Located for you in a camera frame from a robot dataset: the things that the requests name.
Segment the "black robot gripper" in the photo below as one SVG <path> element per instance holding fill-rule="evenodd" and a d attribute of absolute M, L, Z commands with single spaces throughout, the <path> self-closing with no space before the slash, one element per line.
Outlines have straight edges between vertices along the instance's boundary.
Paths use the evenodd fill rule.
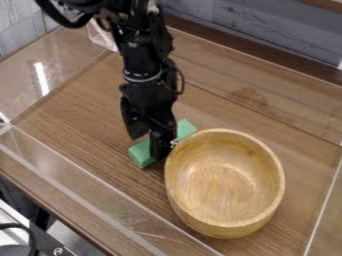
<path fill-rule="evenodd" d="M 119 86 L 121 110 L 127 133 L 133 140 L 138 140 L 153 131 L 150 153 L 160 161 L 177 144 L 173 105 L 185 91 L 185 86 L 178 86 L 178 78 L 185 76 L 177 68 L 164 68 L 149 77 L 125 70 L 123 76 L 127 82 Z"/>

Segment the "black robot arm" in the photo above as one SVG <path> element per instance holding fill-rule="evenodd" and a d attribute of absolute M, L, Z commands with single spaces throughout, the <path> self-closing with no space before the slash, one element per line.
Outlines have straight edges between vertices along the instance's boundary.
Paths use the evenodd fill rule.
<path fill-rule="evenodd" d="M 123 58 L 121 110 L 130 137 L 150 137 L 149 153 L 164 159 L 177 139 L 173 106 L 185 92 L 185 75 L 170 54 L 174 37 L 160 0 L 34 0 L 69 29 L 95 21 L 113 36 Z"/>

